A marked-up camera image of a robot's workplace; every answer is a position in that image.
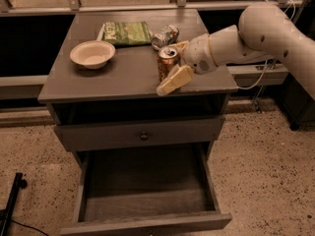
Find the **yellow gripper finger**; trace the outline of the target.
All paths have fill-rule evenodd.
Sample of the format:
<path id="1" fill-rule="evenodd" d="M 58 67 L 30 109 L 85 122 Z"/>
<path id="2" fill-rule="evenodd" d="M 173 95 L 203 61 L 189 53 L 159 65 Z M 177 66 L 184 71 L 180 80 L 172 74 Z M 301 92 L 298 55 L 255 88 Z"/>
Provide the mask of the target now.
<path id="1" fill-rule="evenodd" d="M 189 41 L 185 40 L 185 41 L 173 43 L 171 44 L 171 47 L 176 50 L 176 53 L 178 56 L 181 56 L 188 44 L 189 44 Z"/>
<path id="2" fill-rule="evenodd" d="M 194 70 L 188 66 L 176 64 L 171 69 L 159 65 L 157 67 L 160 84 L 157 87 L 157 94 L 165 96 L 188 84 L 194 76 Z"/>

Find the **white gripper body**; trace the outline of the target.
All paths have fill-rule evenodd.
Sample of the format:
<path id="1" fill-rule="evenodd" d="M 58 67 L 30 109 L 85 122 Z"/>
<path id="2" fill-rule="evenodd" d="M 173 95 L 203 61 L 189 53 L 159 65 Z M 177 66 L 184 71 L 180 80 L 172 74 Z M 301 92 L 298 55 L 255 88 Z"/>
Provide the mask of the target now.
<path id="1" fill-rule="evenodd" d="M 205 33 L 190 40 L 183 51 L 182 61 L 196 74 L 213 72 L 218 65 L 213 58 L 210 36 Z"/>

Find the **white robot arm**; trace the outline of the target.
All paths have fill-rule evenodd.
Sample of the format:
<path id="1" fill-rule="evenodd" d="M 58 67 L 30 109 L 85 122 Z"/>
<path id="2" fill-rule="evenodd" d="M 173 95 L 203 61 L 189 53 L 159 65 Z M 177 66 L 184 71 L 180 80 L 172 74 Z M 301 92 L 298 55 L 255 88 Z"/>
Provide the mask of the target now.
<path id="1" fill-rule="evenodd" d="M 248 6 L 238 24 L 188 41 L 179 65 L 157 87 L 167 95 L 188 84 L 195 74 L 206 74 L 229 63 L 279 60 L 315 98 L 315 40 L 302 33 L 276 5 L 260 2 Z"/>

